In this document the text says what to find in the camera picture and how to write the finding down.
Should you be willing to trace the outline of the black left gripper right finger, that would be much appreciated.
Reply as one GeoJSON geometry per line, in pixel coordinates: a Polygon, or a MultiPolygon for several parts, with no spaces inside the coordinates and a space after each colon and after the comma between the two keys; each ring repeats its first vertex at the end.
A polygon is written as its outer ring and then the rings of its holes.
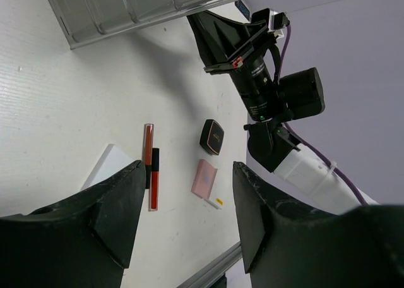
{"type": "Polygon", "coordinates": [[[233,164],[244,270],[253,287],[402,287],[403,207],[341,215],[305,204],[233,164]]]}

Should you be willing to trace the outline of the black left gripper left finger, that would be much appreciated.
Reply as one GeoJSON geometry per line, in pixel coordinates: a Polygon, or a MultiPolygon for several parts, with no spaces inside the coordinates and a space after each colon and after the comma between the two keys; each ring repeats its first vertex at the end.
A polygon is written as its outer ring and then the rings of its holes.
{"type": "Polygon", "coordinates": [[[145,195],[137,160],[28,215],[1,218],[2,287],[119,287],[145,195]]]}

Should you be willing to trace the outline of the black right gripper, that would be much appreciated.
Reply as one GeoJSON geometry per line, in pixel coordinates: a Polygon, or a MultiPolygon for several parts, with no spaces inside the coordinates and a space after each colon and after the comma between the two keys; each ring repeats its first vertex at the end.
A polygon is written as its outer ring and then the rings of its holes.
{"type": "Polygon", "coordinates": [[[279,103],[275,78],[271,77],[264,55],[271,52],[275,71],[280,67],[280,52],[272,32],[264,32],[264,21],[241,23],[202,11],[187,16],[205,71],[228,74],[253,121],[275,116],[279,103]]]}

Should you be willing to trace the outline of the clear acrylic organizer with drawers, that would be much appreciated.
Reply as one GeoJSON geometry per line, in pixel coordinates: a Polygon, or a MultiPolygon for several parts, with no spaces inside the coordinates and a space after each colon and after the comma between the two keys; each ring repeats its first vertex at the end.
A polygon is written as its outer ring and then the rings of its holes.
{"type": "Polygon", "coordinates": [[[235,0],[48,0],[71,49],[235,0]]]}

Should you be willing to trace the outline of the pink makeup packet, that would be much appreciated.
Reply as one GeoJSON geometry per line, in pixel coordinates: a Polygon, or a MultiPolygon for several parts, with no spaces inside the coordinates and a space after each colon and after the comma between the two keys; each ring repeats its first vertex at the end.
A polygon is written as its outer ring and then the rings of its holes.
{"type": "Polygon", "coordinates": [[[208,200],[213,189],[217,171],[218,169],[214,168],[207,160],[200,159],[191,186],[191,192],[202,199],[208,200]]]}

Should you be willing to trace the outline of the blue label sticker right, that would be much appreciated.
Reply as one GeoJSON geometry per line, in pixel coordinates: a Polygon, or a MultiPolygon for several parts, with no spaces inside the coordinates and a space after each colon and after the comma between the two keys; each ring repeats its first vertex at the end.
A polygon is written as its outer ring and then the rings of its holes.
{"type": "Polygon", "coordinates": [[[251,12],[242,0],[234,2],[235,7],[242,13],[242,15],[248,20],[251,20],[251,12]]]}

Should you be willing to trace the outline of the white square pad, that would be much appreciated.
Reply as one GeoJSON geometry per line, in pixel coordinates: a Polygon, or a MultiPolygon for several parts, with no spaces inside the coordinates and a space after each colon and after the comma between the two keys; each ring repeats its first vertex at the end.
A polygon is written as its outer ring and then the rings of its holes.
{"type": "Polygon", "coordinates": [[[110,178],[134,161],[134,158],[130,157],[117,145],[108,144],[95,164],[95,167],[91,170],[88,178],[85,180],[81,191],[110,178]]]}

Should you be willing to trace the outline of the dark lip gloss tube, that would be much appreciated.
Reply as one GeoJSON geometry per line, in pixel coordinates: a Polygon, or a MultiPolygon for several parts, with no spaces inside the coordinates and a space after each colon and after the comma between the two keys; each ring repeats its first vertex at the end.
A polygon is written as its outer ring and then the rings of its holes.
{"type": "Polygon", "coordinates": [[[152,148],[151,156],[146,162],[146,188],[149,190],[149,211],[158,210],[159,170],[160,149],[152,148]]]}

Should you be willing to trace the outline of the black gold-edged compact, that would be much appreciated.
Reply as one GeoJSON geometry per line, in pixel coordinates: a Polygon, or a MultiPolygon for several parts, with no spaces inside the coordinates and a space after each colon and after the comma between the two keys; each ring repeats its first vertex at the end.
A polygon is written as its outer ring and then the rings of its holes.
{"type": "Polygon", "coordinates": [[[199,144],[210,155],[219,155],[222,149],[224,130],[214,119],[207,119],[204,123],[199,144]]]}

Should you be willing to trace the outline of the red lip gloss tube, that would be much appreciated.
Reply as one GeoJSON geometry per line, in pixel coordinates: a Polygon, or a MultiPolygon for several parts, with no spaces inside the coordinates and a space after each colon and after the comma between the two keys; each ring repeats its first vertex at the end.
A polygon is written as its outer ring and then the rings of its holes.
{"type": "Polygon", "coordinates": [[[152,151],[153,151],[153,136],[154,136],[154,124],[145,124],[144,135],[144,148],[143,148],[143,161],[145,165],[151,165],[152,163],[152,151]]]}

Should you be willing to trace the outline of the aluminium table edge rail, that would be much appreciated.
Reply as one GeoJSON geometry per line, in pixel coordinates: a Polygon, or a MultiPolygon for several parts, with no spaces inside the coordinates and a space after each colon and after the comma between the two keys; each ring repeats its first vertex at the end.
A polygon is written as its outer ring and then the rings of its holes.
{"type": "Polygon", "coordinates": [[[234,244],[219,255],[200,271],[189,277],[177,288],[204,288],[211,287],[219,278],[225,275],[234,264],[242,258],[241,242],[234,244]]]}

